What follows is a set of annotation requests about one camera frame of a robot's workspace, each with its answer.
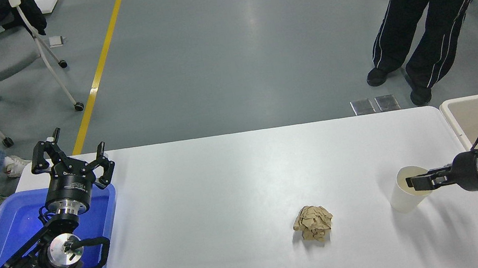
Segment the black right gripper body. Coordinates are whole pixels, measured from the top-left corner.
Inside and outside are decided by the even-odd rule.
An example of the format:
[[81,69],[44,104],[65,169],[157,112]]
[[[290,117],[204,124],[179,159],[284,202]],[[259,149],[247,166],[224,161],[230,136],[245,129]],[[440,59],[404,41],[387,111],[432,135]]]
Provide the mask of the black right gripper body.
[[451,179],[462,189],[478,191],[478,168],[476,167],[476,155],[471,152],[463,152],[454,157],[451,168]]

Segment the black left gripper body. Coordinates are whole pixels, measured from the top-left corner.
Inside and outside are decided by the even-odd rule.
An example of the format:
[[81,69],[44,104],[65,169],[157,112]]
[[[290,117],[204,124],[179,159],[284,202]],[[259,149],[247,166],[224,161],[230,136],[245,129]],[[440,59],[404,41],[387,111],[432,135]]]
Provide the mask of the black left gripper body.
[[50,169],[50,182],[46,197],[46,207],[52,208],[58,201],[75,200],[80,203],[91,201],[92,183],[95,175],[92,171],[81,169],[87,163],[74,159],[68,163],[59,162]]

